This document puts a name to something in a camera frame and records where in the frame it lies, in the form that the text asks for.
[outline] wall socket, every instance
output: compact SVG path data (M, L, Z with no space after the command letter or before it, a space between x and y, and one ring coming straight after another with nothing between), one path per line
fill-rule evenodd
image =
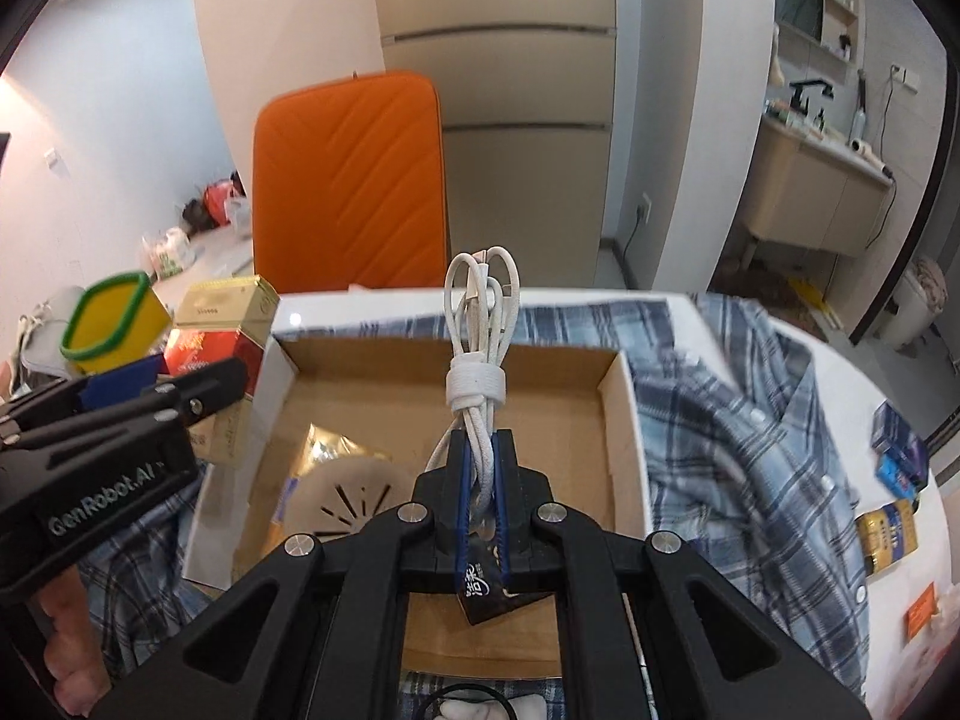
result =
M890 68L890 77L898 81L913 93L920 90L920 74L913 70L908 70L901 65L894 65Z
M640 196L640 203L637 204L637 221L642 224L648 223L650 221L650 209L653 207L653 202L650 199L649 194L643 193Z

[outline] black faucet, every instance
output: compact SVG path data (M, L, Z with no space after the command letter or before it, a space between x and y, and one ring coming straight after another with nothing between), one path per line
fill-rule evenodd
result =
M790 107L806 116L810 112L810 100L803 101L803 91L810 86L824 87L824 97L833 100L833 84L824 79L810 79L806 81L794 81L790 84L793 89L793 97L790 98Z

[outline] metal screw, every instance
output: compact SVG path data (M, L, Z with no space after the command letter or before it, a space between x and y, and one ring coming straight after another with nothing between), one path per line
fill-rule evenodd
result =
M663 552L664 555L672 555L679 551L682 544L680 537L672 531L656 531L653 536L650 536L650 546L658 552Z
M290 536L283 543L283 549L290 557L303 557L313 552L314 545L313 538L307 536L306 533L297 533L296 536Z
M536 516L544 522L563 522L566 519L566 507L562 503L545 503L536 510Z
M397 517L404 522L423 522L426 519L427 511L424 504L411 501L405 503L397 509Z

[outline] orange cushion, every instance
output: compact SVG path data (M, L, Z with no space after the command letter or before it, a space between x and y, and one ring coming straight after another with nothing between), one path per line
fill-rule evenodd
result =
M440 105L387 73L273 100L253 135L253 261L279 293L443 285Z

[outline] open cardboard box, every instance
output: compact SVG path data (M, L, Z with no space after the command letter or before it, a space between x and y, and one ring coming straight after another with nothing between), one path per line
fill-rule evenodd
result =
M424 470L450 423L449 341L270 340L242 464L211 466L200 492L184 576L226 589L278 546L270 519L311 423ZM544 472L554 498L603 528L644 538L650 503L626 358L569 347L512 346L498 428L514 432L522 466ZM473 678L560 675L553 599L478 626L453 596L413 595L403 666Z

